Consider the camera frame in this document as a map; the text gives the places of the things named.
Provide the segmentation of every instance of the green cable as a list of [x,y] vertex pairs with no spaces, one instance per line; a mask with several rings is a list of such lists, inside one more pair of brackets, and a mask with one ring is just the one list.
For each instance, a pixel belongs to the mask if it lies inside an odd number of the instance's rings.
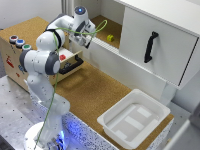
[[[56,30],[62,29],[62,30],[67,30],[67,31],[70,31],[70,32],[74,32],[74,33],[78,33],[78,34],[84,34],[84,35],[91,35],[91,34],[92,34],[92,38],[91,38],[91,40],[90,40],[90,41],[92,41],[92,39],[93,39],[93,37],[94,37],[94,34],[100,32],[101,30],[103,30],[103,29],[106,27],[106,25],[107,25],[107,20],[102,21],[102,22],[97,26],[96,31],[95,31],[95,32],[92,32],[92,33],[81,33],[81,32],[76,32],[76,31],[67,29],[67,28],[56,28]],[[54,37],[54,40],[55,40],[55,43],[56,43],[56,49],[57,49],[58,56],[59,56],[58,43],[57,43],[57,40],[56,40],[55,33],[53,33],[53,37]],[[48,109],[48,111],[47,111],[47,115],[46,115],[46,117],[45,117],[43,126],[42,126],[42,128],[41,128],[41,130],[40,130],[40,133],[39,133],[39,136],[38,136],[38,139],[37,139],[35,148],[36,148],[36,146],[37,146],[37,144],[38,144],[38,142],[39,142],[40,135],[41,135],[41,133],[42,133],[42,131],[43,131],[44,125],[45,125],[46,120],[47,120],[47,117],[48,117],[49,112],[50,112],[50,110],[51,110],[51,106],[52,106],[52,104],[53,104],[54,95],[55,95],[56,87],[57,87],[57,83],[58,83],[58,74],[59,74],[59,72],[56,74],[56,83],[55,83],[55,87],[54,87],[54,91],[53,91],[53,95],[52,95],[51,104],[50,104],[49,109]]]

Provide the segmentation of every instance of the black handle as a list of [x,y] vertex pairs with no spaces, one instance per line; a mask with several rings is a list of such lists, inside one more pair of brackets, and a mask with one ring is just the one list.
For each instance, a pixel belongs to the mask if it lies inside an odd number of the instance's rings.
[[59,73],[64,75],[70,71],[72,71],[73,69],[75,69],[76,67],[80,66],[84,61],[78,57],[78,55],[75,55],[75,60],[77,61],[75,64],[69,66],[69,67],[66,67],[66,68],[63,68],[63,69],[60,69],[59,70]]
[[152,32],[152,36],[149,38],[149,41],[148,41],[148,44],[147,44],[147,49],[146,49],[146,53],[145,53],[145,56],[144,56],[144,63],[148,63],[149,61],[152,60],[152,57],[150,56],[150,54],[151,54],[151,49],[152,49],[152,46],[153,46],[153,40],[155,38],[157,38],[158,36],[159,36],[158,33]]

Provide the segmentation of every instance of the cabinet door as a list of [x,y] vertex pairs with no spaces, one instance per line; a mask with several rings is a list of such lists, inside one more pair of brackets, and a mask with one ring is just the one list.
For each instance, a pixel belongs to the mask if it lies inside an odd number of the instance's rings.
[[[152,60],[144,63],[152,32]],[[156,75],[179,85],[197,37],[126,7],[119,52]]]

